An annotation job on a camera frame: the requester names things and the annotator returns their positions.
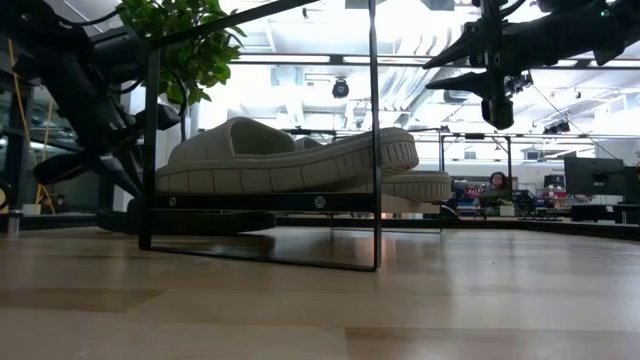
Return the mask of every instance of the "woman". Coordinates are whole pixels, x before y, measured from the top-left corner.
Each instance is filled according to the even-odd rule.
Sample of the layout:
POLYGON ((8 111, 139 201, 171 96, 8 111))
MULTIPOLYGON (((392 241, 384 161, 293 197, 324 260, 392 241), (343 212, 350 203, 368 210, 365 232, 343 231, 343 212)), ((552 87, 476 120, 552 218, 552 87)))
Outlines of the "woman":
POLYGON ((491 187, 480 195, 480 206, 499 206, 501 201, 511 201, 507 176, 498 171, 491 174, 490 179, 491 187))

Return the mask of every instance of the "wooden floor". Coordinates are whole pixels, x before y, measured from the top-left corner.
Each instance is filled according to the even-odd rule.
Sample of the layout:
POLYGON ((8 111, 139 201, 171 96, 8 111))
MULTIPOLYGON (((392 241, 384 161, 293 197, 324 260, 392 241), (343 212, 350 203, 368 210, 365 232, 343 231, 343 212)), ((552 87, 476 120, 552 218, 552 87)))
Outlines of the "wooden floor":
MULTIPOLYGON (((322 234, 189 243, 371 254, 370 233, 322 234)), ((640 243, 387 233, 384 260, 355 273, 141 252, 93 228, 24 232, 0 240, 0 359, 640 359, 640 243)))

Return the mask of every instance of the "camera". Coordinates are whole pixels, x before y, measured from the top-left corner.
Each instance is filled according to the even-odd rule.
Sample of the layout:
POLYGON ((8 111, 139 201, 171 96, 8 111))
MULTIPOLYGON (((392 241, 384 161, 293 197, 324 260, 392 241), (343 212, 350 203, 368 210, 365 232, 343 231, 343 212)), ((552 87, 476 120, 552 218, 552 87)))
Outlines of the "camera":
POLYGON ((333 85, 333 91, 331 93, 336 99, 344 99, 349 96, 349 85, 347 85, 347 80, 336 80, 336 83, 333 85))

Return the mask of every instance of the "green leaves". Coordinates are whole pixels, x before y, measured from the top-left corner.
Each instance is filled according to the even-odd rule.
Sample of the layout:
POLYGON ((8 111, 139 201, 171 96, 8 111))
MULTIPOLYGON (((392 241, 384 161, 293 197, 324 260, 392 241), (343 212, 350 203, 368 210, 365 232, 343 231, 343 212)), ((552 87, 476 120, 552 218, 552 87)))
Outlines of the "green leaves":
MULTIPOLYGON (((222 11, 219 0, 122 0, 119 7, 126 9, 120 15, 125 25, 134 28, 141 36, 151 38, 228 16, 222 11)), ((246 37, 246 34, 238 27, 230 30, 233 33, 222 31, 163 50, 162 62, 182 78, 187 87, 189 105, 201 100, 211 101, 204 89, 218 83, 224 85, 231 77, 228 64, 240 57, 240 48, 230 45, 230 41, 234 39, 242 46, 238 36, 246 37)), ((177 81, 164 69, 160 72, 160 92, 166 94, 171 102, 182 102, 177 81)))

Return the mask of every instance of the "yellow cable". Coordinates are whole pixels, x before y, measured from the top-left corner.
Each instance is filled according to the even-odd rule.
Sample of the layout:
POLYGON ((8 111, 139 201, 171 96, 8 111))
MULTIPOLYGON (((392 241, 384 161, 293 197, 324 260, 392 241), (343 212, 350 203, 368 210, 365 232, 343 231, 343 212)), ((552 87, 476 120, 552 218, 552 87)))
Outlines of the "yellow cable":
MULTIPOLYGON (((18 81, 18 74, 13 72, 13 66, 15 65, 15 61, 16 61, 13 54, 13 41, 11 41, 11 39, 7 39, 7 41, 9 42, 9 58, 11 60, 11 74, 13 75, 13 85, 16 87, 16 95, 18 98, 18 108, 20 109, 20 117, 22 118, 22 126, 24 127, 24 138, 29 144, 29 148, 31 148, 31 137, 29 136, 29 126, 27 125, 27 115, 25 115, 24 105, 22 105, 22 96, 20 95, 20 83, 18 81)), ((35 152, 32 152, 31 156, 33 159, 33 165, 34 166, 38 165, 38 160, 36 159, 35 152)), ((51 196, 49 196, 49 191, 47 191, 47 188, 44 186, 42 187, 42 190, 44 191, 44 195, 49 200, 49 208, 51 208, 51 213, 55 214, 56 210, 53 207, 53 201, 51 200, 51 196)))
MULTIPOLYGON (((47 127, 44 131, 44 149, 42 150, 42 160, 40 162, 44 162, 47 160, 47 144, 49 144, 49 124, 51 123, 51 116, 53 115, 53 99, 49 102, 49 114, 47 116, 47 127)), ((36 194, 36 204, 40 203, 40 192, 44 186, 38 184, 38 192, 36 194)))

